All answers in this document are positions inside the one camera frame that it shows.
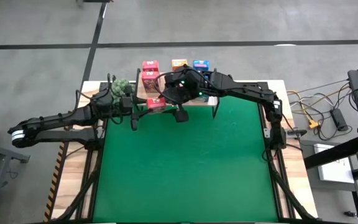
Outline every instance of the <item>green surface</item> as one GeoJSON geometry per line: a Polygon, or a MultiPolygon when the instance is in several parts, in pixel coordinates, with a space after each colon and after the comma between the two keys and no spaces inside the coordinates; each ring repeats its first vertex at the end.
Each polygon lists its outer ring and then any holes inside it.
{"type": "Polygon", "coordinates": [[[109,122],[94,222],[277,220],[257,104],[222,98],[170,114],[109,122]]]}

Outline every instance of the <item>yellow and black hazard tape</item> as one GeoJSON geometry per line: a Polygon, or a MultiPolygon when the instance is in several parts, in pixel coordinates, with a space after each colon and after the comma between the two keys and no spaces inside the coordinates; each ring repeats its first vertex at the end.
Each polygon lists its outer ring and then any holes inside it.
{"type": "MultiPolygon", "coordinates": [[[[71,127],[64,127],[65,131],[69,131],[71,127]]],[[[53,206],[55,205],[56,193],[60,182],[60,177],[62,175],[65,155],[67,153],[68,142],[61,142],[59,145],[59,152],[57,154],[55,170],[52,175],[52,184],[49,188],[47,208],[44,213],[44,222],[50,221],[52,217],[53,206]]]]}

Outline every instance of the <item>red juice box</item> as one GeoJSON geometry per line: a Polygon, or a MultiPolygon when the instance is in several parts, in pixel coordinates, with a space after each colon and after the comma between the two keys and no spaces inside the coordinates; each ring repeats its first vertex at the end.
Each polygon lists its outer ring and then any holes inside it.
{"type": "Polygon", "coordinates": [[[143,61],[143,72],[158,72],[158,60],[143,61]]]}
{"type": "Polygon", "coordinates": [[[148,98],[146,105],[148,110],[153,110],[153,113],[161,113],[165,110],[167,104],[164,98],[148,98]]]}
{"type": "MultiPolygon", "coordinates": [[[[146,93],[158,93],[158,91],[154,87],[154,80],[159,75],[159,72],[142,72],[142,83],[146,93]]],[[[159,88],[159,84],[160,79],[157,80],[155,86],[159,88]]]]}

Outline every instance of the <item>concrete floor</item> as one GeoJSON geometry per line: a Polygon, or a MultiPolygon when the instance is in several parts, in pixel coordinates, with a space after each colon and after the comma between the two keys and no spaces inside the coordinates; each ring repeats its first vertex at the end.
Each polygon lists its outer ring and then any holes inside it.
{"type": "MultiPolygon", "coordinates": [[[[0,45],[91,43],[100,6],[0,0],[0,45]]],[[[348,39],[358,39],[358,0],[115,0],[106,10],[99,43],[348,39]]],[[[0,146],[31,155],[26,165],[11,164],[19,176],[0,194],[0,223],[42,220],[58,150],[56,144],[15,149],[7,129],[23,119],[72,109],[88,53],[0,50],[0,146]]],[[[105,80],[109,72],[133,80],[141,61],[159,60],[160,69],[168,70],[172,58],[206,59],[235,79],[283,79],[287,89],[302,90],[345,79],[348,70],[358,68],[358,45],[98,49],[89,79],[105,80]]],[[[318,91],[330,93],[341,85],[318,91]]],[[[341,109],[348,124],[358,127],[358,115],[346,101],[341,109]]],[[[306,128],[303,116],[295,115],[295,121],[306,128]]],[[[327,122],[324,128],[329,133],[334,126],[327,122]]],[[[353,131],[333,141],[355,136],[353,131]]],[[[303,138],[317,139],[313,133],[303,138]]],[[[313,189],[313,195],[321,218],[356,222],[341,215],[354,209],[348,192],[313,189]]]]}

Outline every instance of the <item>small box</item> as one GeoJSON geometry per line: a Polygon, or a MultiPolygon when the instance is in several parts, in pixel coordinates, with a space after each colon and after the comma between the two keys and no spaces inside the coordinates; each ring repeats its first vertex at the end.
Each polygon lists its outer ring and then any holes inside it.
{"type": "MultiPolygon", "coordinates": [[[[154,87],[154,80],[160,75],[159,72],[142,72],[142,83],[146,93],[158,93],[154,87]]],[[[155,84],[157,88],[160,88],[160,79],[155,84]]]]}
{"type": "Polygon", "coordinates": [[[167,104],[164,98],[148,98],[146,105],[147,109],[152,109],[153,113],[161,113],[165,110],[167,104]]]}
{"type": "Polygon", "coordinates": [[[193,68],[197,71],[208,71],[209,70],[209,61],[207,60],[194,60],[193,68]]]}
{"type": "Polygon", "coordinates": [[[175,71],[180,66],[187,64],[187,59],[173,59],[172,60],[172,71],[175,71]]]}
{"type": "Polygon", "coordinates": [[[158,72],[158,60],[143,61],[142,70],[144,72],[158,72]]]}

